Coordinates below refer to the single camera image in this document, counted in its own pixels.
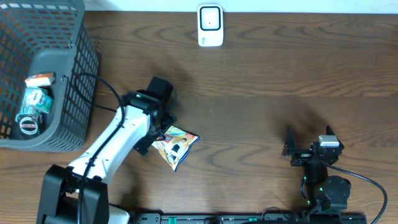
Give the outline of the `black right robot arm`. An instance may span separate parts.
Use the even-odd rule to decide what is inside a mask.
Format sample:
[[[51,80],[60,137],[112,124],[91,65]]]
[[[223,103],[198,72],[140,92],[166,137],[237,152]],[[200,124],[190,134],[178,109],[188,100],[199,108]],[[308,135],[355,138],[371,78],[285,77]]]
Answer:
[[[301,194],[310,207],[306,216],[347,209],[351,182],[338,175],[328,175],[328,167],[338,161],[344,148],[329,126],[307,149],[297,147],[293,130],[289,129],[282,154],[291,157],[290,165],[303,168]]]

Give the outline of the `yellow snack chip bag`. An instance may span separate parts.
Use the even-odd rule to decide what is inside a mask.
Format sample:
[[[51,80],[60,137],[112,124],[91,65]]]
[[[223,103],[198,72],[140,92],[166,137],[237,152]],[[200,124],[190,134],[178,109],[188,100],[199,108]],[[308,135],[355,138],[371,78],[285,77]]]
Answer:
[[[199,135],[171,126],[152,143],[152,146],[176,172],[190,148],[199,140]]]

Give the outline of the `green Kleenex tissue pack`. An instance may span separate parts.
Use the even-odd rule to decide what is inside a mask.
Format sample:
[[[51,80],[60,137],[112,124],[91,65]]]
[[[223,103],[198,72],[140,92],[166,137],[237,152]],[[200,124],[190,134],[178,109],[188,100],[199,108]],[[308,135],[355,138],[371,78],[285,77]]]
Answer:
[[[25,102],[33,107],[35,110],[40,113],[49,114],[54,100],[49,96],[49,93],[46,89],[37,88],[37,87],[28,87],[26,89],[26,99]]]

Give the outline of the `orange Kleenex tissue pack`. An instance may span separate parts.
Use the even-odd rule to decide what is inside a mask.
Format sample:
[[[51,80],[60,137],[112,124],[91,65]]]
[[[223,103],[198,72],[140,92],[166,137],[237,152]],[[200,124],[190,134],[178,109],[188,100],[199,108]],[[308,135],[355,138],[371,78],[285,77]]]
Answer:
[[[50,86],[55,81],[55,73],[38,73],[25,79],[27,87]]]

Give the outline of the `grey plastic mesh basket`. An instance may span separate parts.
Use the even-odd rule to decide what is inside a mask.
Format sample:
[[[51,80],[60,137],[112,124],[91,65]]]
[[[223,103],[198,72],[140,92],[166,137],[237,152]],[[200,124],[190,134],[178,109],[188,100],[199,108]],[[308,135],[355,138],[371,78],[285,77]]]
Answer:
[[[82,0],[1,1],[1,147],[72,152],[84,145],[100,60],[83,22]],[[54,73],[54,104],[37,137],[22,135],[16,116],[26,78]]]

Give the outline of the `white barcode scanner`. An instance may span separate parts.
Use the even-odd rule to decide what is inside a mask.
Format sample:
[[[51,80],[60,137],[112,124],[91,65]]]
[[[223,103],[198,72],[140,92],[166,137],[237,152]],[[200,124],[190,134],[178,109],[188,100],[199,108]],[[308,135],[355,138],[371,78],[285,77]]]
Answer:
[[[223,8],[218,4],[202,4],[197,10],[198,44],[200,47],[223,45]]]

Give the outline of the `dark green Zam-Buk tin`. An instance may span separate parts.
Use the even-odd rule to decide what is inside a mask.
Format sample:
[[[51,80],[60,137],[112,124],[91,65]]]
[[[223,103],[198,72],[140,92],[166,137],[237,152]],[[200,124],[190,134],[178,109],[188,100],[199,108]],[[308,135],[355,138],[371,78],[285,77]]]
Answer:
[[[33,139],[40,136],[44,130],[41,114],[22,114],[16,116],[16,138]]]

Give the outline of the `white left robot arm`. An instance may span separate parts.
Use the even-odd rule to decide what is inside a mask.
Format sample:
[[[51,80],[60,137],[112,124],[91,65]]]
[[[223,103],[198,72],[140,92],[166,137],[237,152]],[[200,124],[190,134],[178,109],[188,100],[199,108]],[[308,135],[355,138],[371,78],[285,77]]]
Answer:
[[[37,223],[129,223],[129,211],[109,202],[108,186],[133,149],[145,154],[175,122],[168,107],[174,86],[153,77],[145,90],[118,96],[113,120],[67,167],[45,173]]]

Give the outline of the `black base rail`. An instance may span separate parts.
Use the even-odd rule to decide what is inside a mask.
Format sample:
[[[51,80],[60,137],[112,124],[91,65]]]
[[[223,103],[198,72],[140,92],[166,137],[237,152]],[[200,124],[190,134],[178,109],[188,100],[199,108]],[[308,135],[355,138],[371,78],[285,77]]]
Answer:
[[[266,213],[264,215],[161,215],[158,213],[128,213],[111,215],[109,224],[255,224],[255,223],[310,223],[310,224],[366,224],[364,215],[312,215],[300,218],[297,215]]]

